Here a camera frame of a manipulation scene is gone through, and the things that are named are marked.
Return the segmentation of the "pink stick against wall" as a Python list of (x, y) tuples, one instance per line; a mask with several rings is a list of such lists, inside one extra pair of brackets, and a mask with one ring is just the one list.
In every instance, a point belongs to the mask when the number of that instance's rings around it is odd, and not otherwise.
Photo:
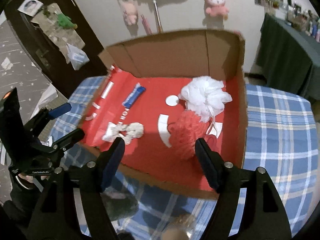
[(145, 29), (145, 32), (147, 35), (152, 35), (152, 30), (150, 28), (149, 22), (148, 20), (144, 17), (144, 15), (141, 15), (141, 19), (142, 19), (142, 25)]

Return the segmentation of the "blue plaid tablecloth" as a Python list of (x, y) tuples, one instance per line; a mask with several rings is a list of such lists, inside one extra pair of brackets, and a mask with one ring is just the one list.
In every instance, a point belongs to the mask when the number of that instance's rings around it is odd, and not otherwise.
[[(244, 168), (266, 168), (283, 201), (291, 232), (305, 224), (315, 192), (318, 170), (316, 122), (308, 100), (273, 88), (247, 85), (248, 128)], [(159, 239), (176, 217), (196, 219), (192, 239), (199, 239), (216, 202), (172, 194), (117, 173), (111, 191), (134, 197), (133, 208), (113, 221), (117, 232), (135, 239)]]

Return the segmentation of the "green plush toy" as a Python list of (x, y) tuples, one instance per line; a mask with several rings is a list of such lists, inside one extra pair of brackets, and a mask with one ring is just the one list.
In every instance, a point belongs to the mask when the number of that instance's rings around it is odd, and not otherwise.
[(78, 27), (77, 24), (72, 22), (70, 17), (64, 14), (57, 15), (57, 23), (63, 29), (77, 29)]

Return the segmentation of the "pale pink plush toy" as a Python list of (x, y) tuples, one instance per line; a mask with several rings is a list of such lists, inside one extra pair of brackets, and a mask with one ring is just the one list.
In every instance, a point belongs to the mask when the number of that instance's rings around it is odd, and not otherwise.
[(134, 0), (120, 0), (120, 7), (123, 13), (123, 19), (127, 26), (136, 25), (138, 22), (138, 10)]

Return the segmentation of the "white mesh bath pouf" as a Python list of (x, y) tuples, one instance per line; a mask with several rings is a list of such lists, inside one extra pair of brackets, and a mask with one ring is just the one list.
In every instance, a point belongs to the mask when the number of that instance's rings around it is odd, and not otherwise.
[(215, 119), (225, 109), (225, 104), (232, 102), (232, 96), (224, 92), (222, 81), (210, 76), (194, 77), (185, 85), (178, 95), (180, 100), (185, 101), (185, 108), (195, 112), (201, 122)]

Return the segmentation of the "red mesh bath pouf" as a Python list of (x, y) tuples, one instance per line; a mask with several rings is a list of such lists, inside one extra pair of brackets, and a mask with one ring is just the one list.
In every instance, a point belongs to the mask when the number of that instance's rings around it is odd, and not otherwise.
[(212, 120), (201, 121), (194, 111), (183, 111), (176, 122), (168, 125), (169, 143), (174, 154), (182, 160), (195, 156), (195, 142), (203, 138), (212, 151), (219, 152), (216, 135), (209, 134), (214, 127)]

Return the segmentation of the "dark cloth side table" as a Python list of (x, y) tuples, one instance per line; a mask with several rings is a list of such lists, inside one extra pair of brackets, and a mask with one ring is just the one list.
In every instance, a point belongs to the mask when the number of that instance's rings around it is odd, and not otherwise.
[(256, 64), (267, 87), (319, 100), (319, 43), (270, 14), (260, 32)]

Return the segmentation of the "red cardboard box tray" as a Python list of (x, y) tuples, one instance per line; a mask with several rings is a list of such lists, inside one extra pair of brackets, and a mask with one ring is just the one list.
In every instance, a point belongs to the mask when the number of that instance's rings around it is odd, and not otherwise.
[[(109, 122), (144, 126), (141, 138), (125, 147), (120, 171), (131, 178), (187, 197), (216, 199), (197, 157), (182, 160), (169, 143), (168, 125), (185, 108), (178, 95), (194, 77), (222, 81), (232, 102), (215, 119), (209, 134), (216, 135), (221, 157), (242, 167), (248, 125), (242, 65), (245, 39), (237, 31), (183, 30), (120, 42), (106, 47), (99, 58), (109, 75), (94, 93), (78, 124), (85, 132), (80, 145), (94, 155), (108, 150), (102, 140)], [(146, 91), (130, 109), (122, 103), (140, 83)]]

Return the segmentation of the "beige knitted scrunchie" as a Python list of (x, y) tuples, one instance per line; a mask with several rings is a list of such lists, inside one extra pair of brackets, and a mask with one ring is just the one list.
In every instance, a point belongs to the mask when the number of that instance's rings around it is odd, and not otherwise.
[(119, 125), (119, 135), (125, 145), (129, 145), (133, 139), (141, 138), (144, 134), (144, 126), (141, 123), (133, 122), (128, 125)]

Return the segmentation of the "pink bear plush toy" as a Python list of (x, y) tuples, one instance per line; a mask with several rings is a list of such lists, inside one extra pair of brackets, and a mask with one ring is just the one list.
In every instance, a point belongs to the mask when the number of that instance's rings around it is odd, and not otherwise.
[(204, 12), (210, 17), (221, 16), (224, 20), (228, 19), (229, 10), (226, 7), (225, 0), (204, 0)]

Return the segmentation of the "small glass jar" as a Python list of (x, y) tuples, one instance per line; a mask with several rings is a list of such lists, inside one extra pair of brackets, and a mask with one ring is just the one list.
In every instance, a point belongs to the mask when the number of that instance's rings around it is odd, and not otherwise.
[(196, 226), (196, 218), (186, 213), (176, 217), (161, 233), (161, 240), (190, 240)]

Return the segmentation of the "plastic bag on door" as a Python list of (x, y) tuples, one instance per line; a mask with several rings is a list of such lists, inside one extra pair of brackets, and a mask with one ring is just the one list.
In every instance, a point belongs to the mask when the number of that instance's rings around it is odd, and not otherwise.
[(89, 58), (83, 50), (71, 44), (67, 44), (67, 51), (68, 58), (74, 70), (79, 70), (82, 66), (89, 62)]

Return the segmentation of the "dark wooden door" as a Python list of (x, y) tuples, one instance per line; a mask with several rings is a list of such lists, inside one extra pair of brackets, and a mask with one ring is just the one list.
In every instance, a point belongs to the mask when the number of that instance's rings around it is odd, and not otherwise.
[(103, 46), (74, 0), (38, 1), (45, 5), (57, 3), (62, 12), (77, 24), (76, 32), (84, 41), (83, 50), (89, 58), (89, 62), (79, 70), (74, 70), (66, 62), (58, 47), (39, 27), (32, 24), (30, 16), (18, 11), (23, 1), (11, 0), (5, 7), (5, 15), (24, 48), (59, 92), (68, 98), (84, 79), (107, 74), (107, 68), (98, 56)]

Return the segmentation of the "blue white snack packet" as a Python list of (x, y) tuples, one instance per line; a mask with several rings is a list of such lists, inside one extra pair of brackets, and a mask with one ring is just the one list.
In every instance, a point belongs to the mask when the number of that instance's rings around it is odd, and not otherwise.
[(136, 100), (146, 91), (146, 88), (143, 87), (140, 83), (137, 83), (132, 90), (132, 92), (127, 96), (123, 101), (122, 105), (125, 108), (130, 109)]

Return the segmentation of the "white fluffy plush toy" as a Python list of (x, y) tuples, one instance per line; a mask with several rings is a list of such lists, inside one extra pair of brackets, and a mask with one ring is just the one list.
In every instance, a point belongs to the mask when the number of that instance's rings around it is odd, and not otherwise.
[(114, 142), (117, 137), (124, 138), (125, 135), (123, 135), (123, 132), (126, 132), (126, 129), (127, 125), (109, 122), (102, 140), (105, 142)]

